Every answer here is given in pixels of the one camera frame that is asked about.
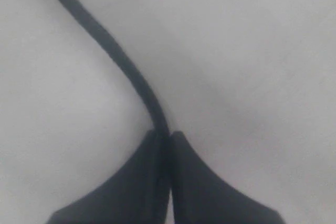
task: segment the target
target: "black cable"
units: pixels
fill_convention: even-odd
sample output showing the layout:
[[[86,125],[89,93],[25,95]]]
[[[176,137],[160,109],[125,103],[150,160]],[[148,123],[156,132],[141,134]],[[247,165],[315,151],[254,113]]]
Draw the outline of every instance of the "black cable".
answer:
[[[156,130],[163,134],[163,136],[169,137],[168,123],[157,97],[143,75],[141,75],[131,59],[124,53],[116,40],[78,0],[59,1],[123,71],[145,104]]]

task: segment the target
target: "white background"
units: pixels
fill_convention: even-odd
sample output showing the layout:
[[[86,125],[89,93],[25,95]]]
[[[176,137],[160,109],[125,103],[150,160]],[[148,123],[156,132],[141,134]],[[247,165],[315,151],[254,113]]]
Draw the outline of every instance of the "white background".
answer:
[[[336,222],[336,0],[81,1],[220,177],[288,224]],[[56,0],[0,8],[0,223],[39,224],[151,122]]]

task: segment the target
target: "white surface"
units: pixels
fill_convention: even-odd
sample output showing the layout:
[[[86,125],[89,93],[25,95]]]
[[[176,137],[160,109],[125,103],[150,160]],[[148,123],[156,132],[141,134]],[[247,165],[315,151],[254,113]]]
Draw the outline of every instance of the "white surface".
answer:
[[[288,224],[336,222],[336,0],[81,1],[215,172]],[[151,123],[56,0],[0,6],[0,223],[44,223]]]

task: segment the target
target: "wire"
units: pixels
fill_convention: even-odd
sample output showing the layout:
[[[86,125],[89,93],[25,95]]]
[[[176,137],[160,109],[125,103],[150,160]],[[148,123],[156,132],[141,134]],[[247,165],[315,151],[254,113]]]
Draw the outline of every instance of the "wire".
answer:
[[[170,136],[167,120],[154,91],[109,32],[84,8],[79,0],[59,0],[73,18],[104,49],[132,83],[145,104],[155,129]]]

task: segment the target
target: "black cord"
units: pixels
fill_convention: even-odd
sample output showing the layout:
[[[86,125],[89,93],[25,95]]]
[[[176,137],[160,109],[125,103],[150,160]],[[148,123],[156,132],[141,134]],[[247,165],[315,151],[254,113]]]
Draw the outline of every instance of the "black cord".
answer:
[[[84,8],[78,0],[59,0],[73,18],[90,34],[118,65],[145,104],[156,130],[169,137],[169,127],[157,97],[140,71],[124,53],[109,32]]]

